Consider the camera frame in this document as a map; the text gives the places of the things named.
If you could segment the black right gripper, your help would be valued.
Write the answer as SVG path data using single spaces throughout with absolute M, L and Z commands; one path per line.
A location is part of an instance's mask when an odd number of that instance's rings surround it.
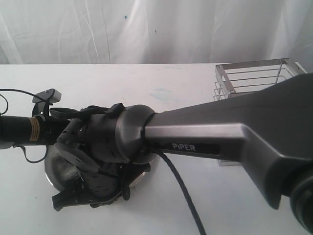
M 130 188 L 137 185 L 150 172 L 152 163 L 147 164 L 105 164 L 97 173 L 88 175 L 88 191 L 94 199 L 91 207 L 111 205 L 119 198 L 129 200 Z M 64 207 L 85 205 L 90 194 L 82 181 L 76 181 L 65 190 L 52 196 L 53 207 L 60 211 Z

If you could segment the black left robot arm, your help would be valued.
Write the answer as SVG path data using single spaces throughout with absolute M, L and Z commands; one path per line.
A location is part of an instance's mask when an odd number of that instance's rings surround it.
M 53 145 L 68 124 L 68 120 L 58 120 L 51 116 L 1 116 L 0 148 Z

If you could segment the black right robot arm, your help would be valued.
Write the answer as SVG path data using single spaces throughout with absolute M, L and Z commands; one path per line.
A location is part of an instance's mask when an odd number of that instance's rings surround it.
M 297 75 L 261 91 L 156 113 L 145 105 L 80 111 L 52 108 L 67 120 L 55 148 L 80 179 L 53 206 L 99 207 L 130 197 L 130 185 L 160 156 L 176 177 L 198 230 L 205 233 L 187 188 L 167 153 L 239 162 L 267 203 L 282 196 L 313 230 L 313 76 Z

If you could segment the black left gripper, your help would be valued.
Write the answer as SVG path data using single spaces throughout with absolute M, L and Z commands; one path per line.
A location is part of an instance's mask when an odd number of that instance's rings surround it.
M 36 144 L 54 144 L 69 124 L 69 120 L 36 115 Z

